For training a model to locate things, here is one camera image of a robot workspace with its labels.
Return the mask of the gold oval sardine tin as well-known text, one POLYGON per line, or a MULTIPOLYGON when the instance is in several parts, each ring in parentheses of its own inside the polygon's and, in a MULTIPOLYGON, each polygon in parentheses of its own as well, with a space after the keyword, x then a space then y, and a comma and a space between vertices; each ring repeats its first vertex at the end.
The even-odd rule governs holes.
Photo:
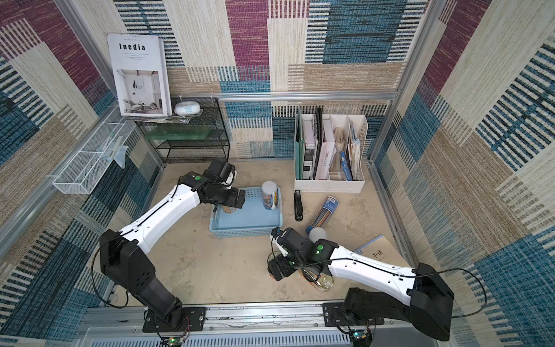
POLYGON ((334 286, 333 278, 324 273, 316 274, 313 270, 306 268, 302 268, 299 272, 306 281, 321 292, 327 292, 334 286))

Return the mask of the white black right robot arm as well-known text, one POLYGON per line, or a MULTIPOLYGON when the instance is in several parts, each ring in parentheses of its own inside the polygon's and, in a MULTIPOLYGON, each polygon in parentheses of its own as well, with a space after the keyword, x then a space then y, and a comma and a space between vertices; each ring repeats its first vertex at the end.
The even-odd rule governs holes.
POLYGON ((374 290, 348 290, 341 308, 347 318, 402 320, 429 338, 449 341, 455 295, 432 266, 390 265, 333 241, 311 241, 293 228, 274 228, 270 240, 272 253, 267 269, 276 281, 299 271, 308 282, 321 287, 333 278, 361 283, 374 290))

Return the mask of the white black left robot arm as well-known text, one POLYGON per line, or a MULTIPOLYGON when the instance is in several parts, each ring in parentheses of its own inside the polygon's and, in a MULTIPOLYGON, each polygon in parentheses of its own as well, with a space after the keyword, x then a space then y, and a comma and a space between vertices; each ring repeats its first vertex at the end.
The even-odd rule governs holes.
POLYGON ((236 168, 217 158, 203 173, 180 176, 171 191, 153 208, 119 231, 100 237, 101 273, 147 307, 153 319, 170 331, 184 326, 182 302, 157 278, 149 252, 184 215, 201 204, 240 209, 246 192, 232 186, 236 168))

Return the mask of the light blue perforated basket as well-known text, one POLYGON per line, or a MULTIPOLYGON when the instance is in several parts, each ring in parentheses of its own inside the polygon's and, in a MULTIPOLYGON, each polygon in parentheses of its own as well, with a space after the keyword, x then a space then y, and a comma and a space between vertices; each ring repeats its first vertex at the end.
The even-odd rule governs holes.
POLYGON ((218 206, 217 211, 211 214, 209 230, 219 239, 269 236, 274 228, 283 225, 281 189, 277 189, 277 208, 268 210, 263 205, 262 189, 245 187, 243 208, 226 213, 218 206))

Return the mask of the black stapler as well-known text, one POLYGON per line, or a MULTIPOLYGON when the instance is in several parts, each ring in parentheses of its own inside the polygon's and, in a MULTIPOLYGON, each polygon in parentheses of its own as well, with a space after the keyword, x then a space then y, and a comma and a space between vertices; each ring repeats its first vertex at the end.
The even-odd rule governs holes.
POLYGON ((302 204, 301 191, 296 189, 294 191, 293 197, 294 197, 294 218, 296 221, 303 221, 304 209, 302 204))

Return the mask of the blue capped pencil tube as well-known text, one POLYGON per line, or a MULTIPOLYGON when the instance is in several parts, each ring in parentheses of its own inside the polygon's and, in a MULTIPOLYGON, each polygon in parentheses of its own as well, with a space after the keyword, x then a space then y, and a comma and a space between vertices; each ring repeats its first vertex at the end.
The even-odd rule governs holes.
POLYGON ((324 228, 326 222, 332 217, 334 212, 337 210, 340 201, 334 196, 328 196, 325 202, 322 204, 319 212, 312 219, 308 227, 306 227, 306 233, 310 232, 315 228, 324 228))

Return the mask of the white pink book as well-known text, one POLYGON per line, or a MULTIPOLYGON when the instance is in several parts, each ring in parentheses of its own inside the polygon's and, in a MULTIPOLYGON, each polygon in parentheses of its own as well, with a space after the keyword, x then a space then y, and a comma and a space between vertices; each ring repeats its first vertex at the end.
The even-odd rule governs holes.
POLYGON ((332 127, 324 127, 324 142, 322 143, 319 162, 316 171, 316 180, 327 180, 335 150, 335 136, 332 127))

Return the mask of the green tray on shelf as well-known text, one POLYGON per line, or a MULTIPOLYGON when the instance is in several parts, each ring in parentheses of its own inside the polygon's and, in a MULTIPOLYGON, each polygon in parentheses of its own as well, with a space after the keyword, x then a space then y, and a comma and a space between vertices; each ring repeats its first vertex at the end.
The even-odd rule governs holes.
POLYGON ((212 131, 209 127, 160 126, 146 134, 149 140, 204 140, 212 131))

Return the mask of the white round device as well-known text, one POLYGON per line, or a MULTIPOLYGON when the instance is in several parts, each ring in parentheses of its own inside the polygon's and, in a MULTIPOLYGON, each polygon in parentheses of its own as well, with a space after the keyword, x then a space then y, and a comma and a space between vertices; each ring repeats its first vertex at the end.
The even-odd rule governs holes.
POLYGON ((202 108, 196 101, 180 101, 174 107, 174 113, 178 116, 194 116, 202 112, 202 108))

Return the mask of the green folder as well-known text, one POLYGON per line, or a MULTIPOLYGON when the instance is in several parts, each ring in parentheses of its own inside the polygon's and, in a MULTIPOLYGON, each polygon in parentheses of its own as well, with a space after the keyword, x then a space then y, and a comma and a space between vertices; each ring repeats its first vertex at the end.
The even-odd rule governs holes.
POLYGON ((304 124, 300 107, 297 108, 294 142, 296 180, 302 180, 304 167, 304 124))

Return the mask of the white file organizer box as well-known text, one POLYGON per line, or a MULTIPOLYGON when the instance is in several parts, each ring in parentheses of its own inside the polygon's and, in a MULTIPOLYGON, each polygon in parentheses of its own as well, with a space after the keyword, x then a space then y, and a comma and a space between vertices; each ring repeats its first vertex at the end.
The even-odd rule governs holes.
POLYGON ((367 137, 367 119, 356 114, 323 114, 318 108, 315 114, 302 114, 304 124, 304 167, 302 180, 296 180, 294 188, 302 192, 360 193, 365 185, 362 161, 367 137), (324 127, 332 127, 335 150, 327 180, 316 180, 316 171, 324 127))

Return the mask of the Inedia magazine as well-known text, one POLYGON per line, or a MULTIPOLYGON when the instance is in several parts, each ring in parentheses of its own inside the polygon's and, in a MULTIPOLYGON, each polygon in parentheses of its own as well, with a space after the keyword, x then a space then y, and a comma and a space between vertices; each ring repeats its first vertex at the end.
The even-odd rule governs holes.
POLYGON ((136 119, 170 117, 163 40, 157 36, 109 33, 107 43, 121 115, 136 119))

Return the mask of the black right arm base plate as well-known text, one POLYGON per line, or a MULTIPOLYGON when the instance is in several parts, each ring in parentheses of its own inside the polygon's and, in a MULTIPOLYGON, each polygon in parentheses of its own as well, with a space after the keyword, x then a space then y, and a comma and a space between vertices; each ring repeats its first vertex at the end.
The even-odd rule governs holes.
POLYGON ((364 319, 355 316, 354 313, 345 311, 342 302, 323 303, 322 313, 325 326, 328 328, 384 325, 384 318, 364 319))

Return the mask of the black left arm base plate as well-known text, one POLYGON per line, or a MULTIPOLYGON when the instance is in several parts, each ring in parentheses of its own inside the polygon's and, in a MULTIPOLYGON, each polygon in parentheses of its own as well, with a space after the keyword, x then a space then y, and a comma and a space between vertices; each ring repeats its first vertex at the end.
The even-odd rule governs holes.
POLYGON ((205 307, 174 308, 166 315, 161 316, 146 309, 142 332, 144 333, 184 333, 185 331, 202 331, 205 322, 205 307))

